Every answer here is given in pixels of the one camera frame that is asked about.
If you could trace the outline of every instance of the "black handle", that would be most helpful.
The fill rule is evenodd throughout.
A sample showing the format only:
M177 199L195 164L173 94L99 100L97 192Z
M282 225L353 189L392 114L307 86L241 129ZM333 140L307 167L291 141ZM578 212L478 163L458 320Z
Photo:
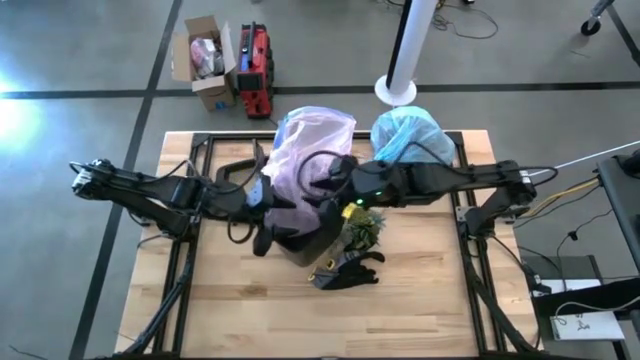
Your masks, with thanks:
M249 27L249 44L247 45L247 57L249 67L253 67L253 41L255 40L256 22L252 21Z

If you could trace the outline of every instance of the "blue plastic bag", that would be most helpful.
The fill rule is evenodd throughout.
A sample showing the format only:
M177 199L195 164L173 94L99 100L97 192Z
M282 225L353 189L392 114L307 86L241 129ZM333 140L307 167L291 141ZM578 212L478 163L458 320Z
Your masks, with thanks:
M397 107L380 115L371 129L375 160L395 161L411 141L424 145L447 164L451 165L453 162L453 141L425 109L417 106ZM400 162L439 163L418 146L409 147Z

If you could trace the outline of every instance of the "white cable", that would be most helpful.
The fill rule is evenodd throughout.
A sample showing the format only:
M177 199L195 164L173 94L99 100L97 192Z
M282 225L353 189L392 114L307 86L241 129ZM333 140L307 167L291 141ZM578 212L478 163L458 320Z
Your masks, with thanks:
M573 165L573 164L579 163L579 162L581 162L581 161L585 161L585 160L593 159L594 157L598 157L598 156L600 156L600 155L608 154L608 153L610 153L610 152L618 151L618 150L621 150L621 149L627 148L627 147L629 147L629 146L638 145L638 144L640 144L640 140L638 140L638 141L634 141L634 142L632 142L632 143L628 143L628 144L625 144L625 145L622 145L622 146L618 146L618 147L615 147L615 148L613 148L613 149L609 149L609 150L601 151L601 152L599 152L599 153L595 153L595 154L592 154L592 155L589 155L589 156L585 156L585 157L580 158L580 159L577 159L577 160L569 161L568 163L564 163L564 164L561 164L561 165L555 166L555 168L559 170L559 169L562 169L563 167L566 167L566 166L569 166L569 165ZM542 170L542 171L538 171L538 172L535 172L535 173L533 173L533 174L530 174L529 176L530 176L530 177L532 177L532 176L538 176L538 175L542 175L542 174L544 174L544 173L546 173L546 172L549 172L549 171L551 171L551 170Z
M614 307L614 308L610 308L610 309L599 308L597 306L581 304L581 303L575 302L575 301L568 301L568 302L558 306L558 308L556 309L555 318L558 319L558 313L560 312L560 310L562 310L563 307L565 307L567 305L576 305L576 306L581 306L583 308L587 308L587 309L591 309L591 310L598 310L598 311L618 311L618 310L622 310L622 309L626 308L627 306L637 302L638 300L640 300L640 296L634 298L633 300L629 301L628 303L626 303L624 305L620 305L618 307Z

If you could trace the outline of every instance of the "yellow label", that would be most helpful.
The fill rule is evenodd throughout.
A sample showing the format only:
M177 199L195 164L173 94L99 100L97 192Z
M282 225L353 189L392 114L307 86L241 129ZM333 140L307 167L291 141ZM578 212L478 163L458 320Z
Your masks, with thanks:
M353 211L358 208L358 205L354 204L354 203L349 203L349 205L347 205L344 210L342 210L342 217L349 220L349 218L351 217L351 214L353 214Z

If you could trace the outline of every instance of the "plastic bag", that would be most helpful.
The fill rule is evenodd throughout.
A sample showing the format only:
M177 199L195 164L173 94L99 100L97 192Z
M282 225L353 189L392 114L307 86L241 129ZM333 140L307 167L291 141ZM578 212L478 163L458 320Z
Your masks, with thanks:
M440 129L427 110L417 106L402 106L378 117L371 129L371 144L375 160L395 161L411 141L433 151L451 165L455 156L453 141ZM411 146L402 155L401 162L439 161L417 146Z
M222 75L222 52L211 39L196 38L191 42L191 61L199 79Z
M265 225L278 225L297 229L304 235L320 226L315 209L302 200L304 193L298 187L297 176L302 162L318 150L330 150L341 155L351 153L356 121L351 115L337 110L306 106L293 110L280 123L274 150L262 169L271 177L271 184L280 196L296 204L295 209L271 209L265 215ZM323 195L309 183L328 175L334 157L319 155L302 169L302 184L313 194Z

